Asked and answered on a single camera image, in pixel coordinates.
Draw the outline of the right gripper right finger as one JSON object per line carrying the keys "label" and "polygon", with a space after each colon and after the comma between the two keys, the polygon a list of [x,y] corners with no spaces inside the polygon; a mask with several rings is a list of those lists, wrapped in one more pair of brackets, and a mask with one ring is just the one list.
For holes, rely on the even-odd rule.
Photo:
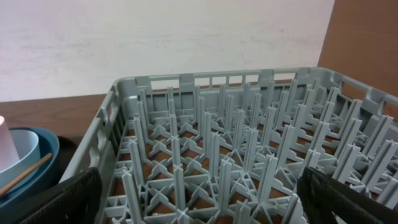
{"label": "right gripper right finger", "polygon": [[397,212],[365,197],[326,174],[306,167],[297,181],[297,194],[310,224],[396,223]]}

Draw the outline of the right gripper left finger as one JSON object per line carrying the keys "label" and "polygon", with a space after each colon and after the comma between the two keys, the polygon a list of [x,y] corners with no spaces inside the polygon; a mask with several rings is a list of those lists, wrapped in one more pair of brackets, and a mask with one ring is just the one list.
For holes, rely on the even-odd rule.
{"label": "right gripper left finger", "polygon": [[91,167],[27,200],[1,209],[1,223],[93,223],[102,180]]}

